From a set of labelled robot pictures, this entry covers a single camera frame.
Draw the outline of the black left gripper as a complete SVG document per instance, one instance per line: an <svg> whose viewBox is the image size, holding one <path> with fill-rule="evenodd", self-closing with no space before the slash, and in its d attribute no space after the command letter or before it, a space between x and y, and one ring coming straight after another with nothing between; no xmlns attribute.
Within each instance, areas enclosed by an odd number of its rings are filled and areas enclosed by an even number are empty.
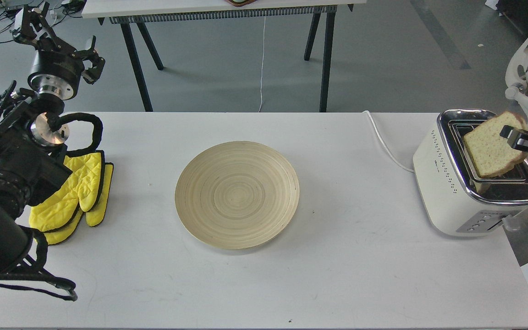
<svg viewBox="0 0 528 330"><path fill-rule="evenodd" d="M92 36L84 50L75 50L71 56L53 51L65 50L46 20L49 2L39 6L24 5L15 15L12 40L33 46L35 59L28 75L28 86L38 93L55 94L61 100L76 97L81 77L87 84L95 84L101 77L105 59L96 50L96 36Z"/></svg>

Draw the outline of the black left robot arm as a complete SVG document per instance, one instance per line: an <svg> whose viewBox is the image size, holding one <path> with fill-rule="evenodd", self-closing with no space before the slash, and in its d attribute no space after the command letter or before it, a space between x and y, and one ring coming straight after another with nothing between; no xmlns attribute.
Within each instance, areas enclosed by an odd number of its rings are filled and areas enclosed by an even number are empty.
<svg viewBox="0 0 528 330"><path fill-rule="evenodd" d="M35 288L50 296L75 301L75 283L44 269L48 245L44 234L17 224L24 208L36 206L58 191L71 175L65 156L94 152L103 132L92 114L64 115L65 101L76 97L79 81L94 84L105 59L93 36L84 50L59 38L46 17L50 5L25 5L15 18L16 43L35 48L28 88L16 81L0 94L0 287L28 291L12 281L51 284L65 294Z"/></svg>

